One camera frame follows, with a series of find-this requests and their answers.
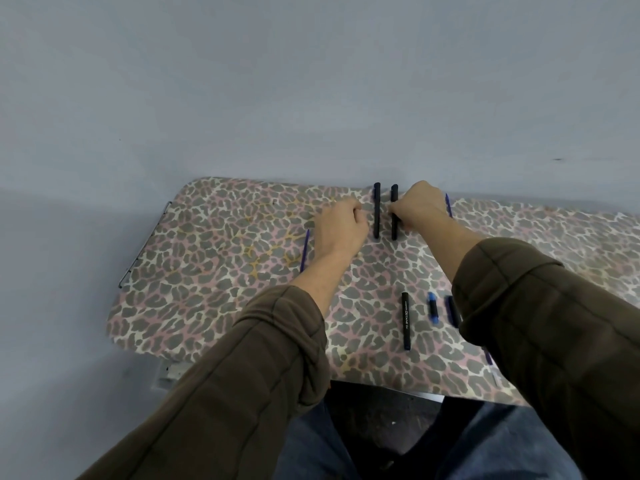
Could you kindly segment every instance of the blue denim jeans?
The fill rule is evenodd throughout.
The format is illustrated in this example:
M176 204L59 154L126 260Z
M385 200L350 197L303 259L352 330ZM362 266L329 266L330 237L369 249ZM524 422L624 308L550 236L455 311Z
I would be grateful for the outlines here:
M582 478L533 409L451 398L445 398L434 425L388 472L389 478L409 475L442 480ZM324 401L289 424L273 478L360 478Z

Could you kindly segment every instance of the animal print tablecloth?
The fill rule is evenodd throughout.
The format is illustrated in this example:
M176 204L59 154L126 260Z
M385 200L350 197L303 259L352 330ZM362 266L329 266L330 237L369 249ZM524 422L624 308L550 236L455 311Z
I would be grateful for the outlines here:
M231 327L261 289L298 273L307 228L323 205L355 196L372 211L372 188L285 185L201 178L169 206L132 268L108 318L121 347L195 361ZM451 286L422 238L390 239L383 189L380 240L370 237L344 275L326 320L332 379L523 403L492 371L480 348L450 325ZM456 200L453 215L491 236L517 237L569 269L638 305L640 222L627 214L590 214L521 203ZM309 259L313 259L313 240ZM400 295L412 303L412 350L403 348ZM440 322L428 319L427 292Z

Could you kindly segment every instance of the brown shirt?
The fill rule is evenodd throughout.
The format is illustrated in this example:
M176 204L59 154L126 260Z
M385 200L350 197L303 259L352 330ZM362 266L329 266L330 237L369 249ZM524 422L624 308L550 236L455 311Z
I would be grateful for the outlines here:
M462 336L486 346L588 477L640 472L640 310L515 239L464 258ZM324 396L324 320L293 286L268 289L149 419L82 476L268 478L288 421Z

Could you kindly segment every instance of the white wall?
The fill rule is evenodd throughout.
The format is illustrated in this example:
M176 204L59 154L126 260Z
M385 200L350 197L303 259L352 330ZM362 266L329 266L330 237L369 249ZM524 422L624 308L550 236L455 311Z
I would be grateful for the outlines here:
M155 362L104 321L190 178L640 212L638 19L640 0L0 0L3 472L71 477L156 404Z

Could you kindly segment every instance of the floor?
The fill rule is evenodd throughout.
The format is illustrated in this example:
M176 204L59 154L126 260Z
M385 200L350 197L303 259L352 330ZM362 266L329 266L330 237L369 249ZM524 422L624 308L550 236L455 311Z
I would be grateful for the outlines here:
M374 477L432 425L440 403L383 387L332 381L333 423L363 477Z

